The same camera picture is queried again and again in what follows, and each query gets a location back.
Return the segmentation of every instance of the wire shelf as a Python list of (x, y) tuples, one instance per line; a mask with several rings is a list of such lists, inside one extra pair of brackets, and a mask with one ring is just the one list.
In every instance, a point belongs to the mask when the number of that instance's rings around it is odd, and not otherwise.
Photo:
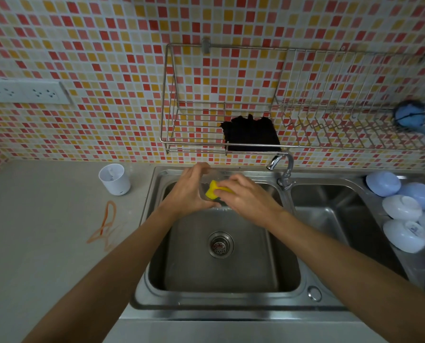
[[(393, 125), (407, 98), (425, 102), (425, 55), (168, 44), (160, 141), (177, 153), (273, 155), (304, 148), (425, 151)], [(281, 145), (226, 144), (221, 122), (266, 116)], [(228, 146), (274, 147), (274, 152)]]

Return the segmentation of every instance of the sink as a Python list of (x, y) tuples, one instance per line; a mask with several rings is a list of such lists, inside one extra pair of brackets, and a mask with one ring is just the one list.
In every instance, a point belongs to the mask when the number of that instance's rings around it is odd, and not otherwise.
[[(274, 186), (260, 185), (282, 205)], [(151, 261), (148, 279), (160, 290), (225, 293), (288, 292), (301, 281), (296, 255), (227, 206), (176, 221)]]
[(301, 184), (291, 190), (296, 217), (408, 279), (360, 196), (345, 185)]
[[(155, 168), (141, 222), (173, 189), (183, 170)], [(301, 221), (423, 288), (425, 250), (407, 254), (387, 241), (381, 227), (390, 218), (382, 198), (366, 187), (366, 172), (294, 172), (295, 184), (282, 190), (278, 172), (218, 170), (224, 177), (249, 177)], [(422, 175), (400, 178), (403, 183), (425, 183)], [(173, 224), (121, 318), (358, 321), (289, 248), (224, 203)]]

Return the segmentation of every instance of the drain strainer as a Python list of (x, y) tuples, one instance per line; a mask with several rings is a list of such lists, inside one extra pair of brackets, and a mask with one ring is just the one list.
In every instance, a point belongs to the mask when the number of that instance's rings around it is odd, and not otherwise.
[(214, 232), (208, 238), (209, 253), (217, 259), (225, 259), (233, 253), (234, 243), (232, 237), (225, 232)]

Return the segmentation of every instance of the faucet spout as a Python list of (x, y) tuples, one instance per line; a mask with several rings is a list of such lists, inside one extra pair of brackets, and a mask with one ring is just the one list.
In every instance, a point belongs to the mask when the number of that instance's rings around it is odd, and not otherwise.
[(294, 164), (293, 155), (291, 153), (289, 153), (289, 152), (276, 155), (270, 161), (270, 163), (267, 165), (267, 169), (270, 170), (270, 171), (273, 171), (274, 168), (276, 167), (276, 165), (279, 163), (279, 161), (284, 156), (287, 157), (287, 160), (288, 160), (287, 169), (284, 171), (284, 173), (282, 174), (281, 178), (279, 178), (277, 180), (277, 183), (284, 190), (288, 190), (295, 183), (295, 181), (293, 181), (293, 180), (290, 179), (290, 176), (292, 175), (293, 164)]

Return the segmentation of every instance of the sponge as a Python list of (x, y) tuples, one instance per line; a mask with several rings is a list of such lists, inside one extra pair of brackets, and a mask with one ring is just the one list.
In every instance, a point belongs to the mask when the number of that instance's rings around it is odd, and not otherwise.
[(224, 190), (224, 191), (231, 192), (232, 194), (234, 194), (234, 192), (227, 187), (218, 187), (217, 182), (215, 180), (212, 180), (211, 183), (209, 184), (208, 191), (205, 193), (206, 197), (209, 198), (210, 200), (215, 200), (216, 198), (218, 198), (219, 196), (217, 196), (214, 193), (214, 190), (216, 190), (216, 189)]

